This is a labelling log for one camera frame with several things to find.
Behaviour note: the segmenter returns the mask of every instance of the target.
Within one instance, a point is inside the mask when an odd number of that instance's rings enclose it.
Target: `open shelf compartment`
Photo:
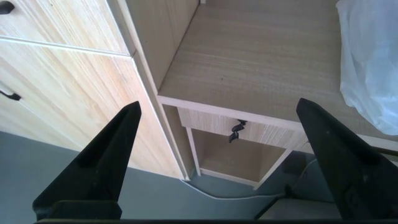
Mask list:
[[[198,175],[207,174],[258,188],[284,160],[285,149],[187,128]]]

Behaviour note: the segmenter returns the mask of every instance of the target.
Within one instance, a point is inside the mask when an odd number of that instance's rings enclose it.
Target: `gray floor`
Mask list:
[[[77,152],[0,132],[0,217],[2,223],[33,223],[32,202]],[[203,175],[190,182],[217,197],[277,194],[294,185],[313,155],[294,153],[263,184],[252,187]],[[294,191],[300,198],[333,201],[315,162]],[[252,219],[271,198],[215,200],[177,179],[128,168],[119,199],[122,218]]]

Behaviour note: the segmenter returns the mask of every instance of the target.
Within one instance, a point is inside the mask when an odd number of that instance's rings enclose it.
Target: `drawer front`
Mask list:
[[[181,179],[135,67],[127,56],[0,40],[0,82],[33,114],[83,149],[123,106],[139,101],[142,116],[129,165]]]
[[[224,136],[232,134],[232,127],[239,124],[236,118],[184,108],[178,108],[178,113],[182,126]],[[239,131],[239,138],[291,150],[300,149],[308,141],[304,132],[250,121]]]
[[[106,0],[9,0],[0,36],[127,54]]]
[[[0,131],[67,149],[79,149],[73,141],[49,126],[19,101],[0,95],[0,105]]]

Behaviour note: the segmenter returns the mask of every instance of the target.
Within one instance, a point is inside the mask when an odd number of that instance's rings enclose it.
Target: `cabinet door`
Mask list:
[[[0,80],[80,149],[138,100],[142,117],[129,165],[182,178],[131,57],[0,41]]]
[[[128,54],[106,0],[9,0],[0,36]]]
[[[78,146],[49,126],[18,101],[0,95],[0,131],[68,149]]]

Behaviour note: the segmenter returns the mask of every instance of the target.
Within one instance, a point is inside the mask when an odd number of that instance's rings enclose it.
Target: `wooden cabinet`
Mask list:
[[[0,40],[0,80],[78,151],[123,106],[139,101],[142,117],[129,165],[183,178],[131,57]]]
[[[78,146],[60,134],[45,120],[36,116],[20,101],[14,101],[0,95],[0,131],[20,135],[25,138],[41,141],[67,149]]]
[[[137,50],[148,55],[157,99],[178,108],[199,172],[257,188],[290,151],[308,152],[295,112],[300,98],[324,107],[370,145],[398,151],[398,137],[378,131],[340,93],[336,3],[208,0],[196,9],[179,47],[163,54],[149,47],[161,41],[146,37],[168,33],[145,29],[155,27],[155,19],[135,20]],[[156,61],[171,58],[161,72]],[[248,126],[228,145],[236,119]],[[268,152],[268,161],[258,159]]]
[[[9,0],[0,37],[128,54],[106,0]]]

